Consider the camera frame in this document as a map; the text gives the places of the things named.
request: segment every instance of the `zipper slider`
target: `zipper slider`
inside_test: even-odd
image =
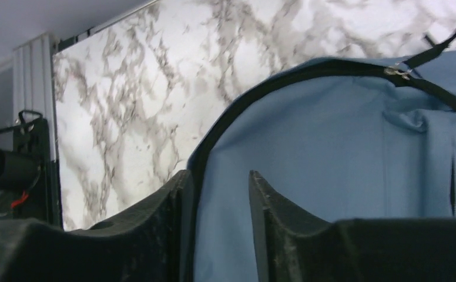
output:
[[[384,69],[386,75],[400,75],[403,79],[410,80],[411,69],[403,71],[399,69],[399,64],[401,62],[395,63],[393,66],[388,66]]]

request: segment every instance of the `blue garment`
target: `blue garment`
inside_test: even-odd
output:
[[[456,51],[417,70],[456,95]],[[210,152],[197,210],[195,281],[257,281],[250,170],[327,221],[450,217],[453,162],[456,186],[456,112],[421,90],[366,76],[276,90],[238,116]]]

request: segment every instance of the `white marble surface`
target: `white marble surface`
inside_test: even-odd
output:
[[[456,0],[161,0],[55,55],[66,230],[157,190],[230,102],[318,56],[417,53]],[[451,46],[456,49],[456,42]]]

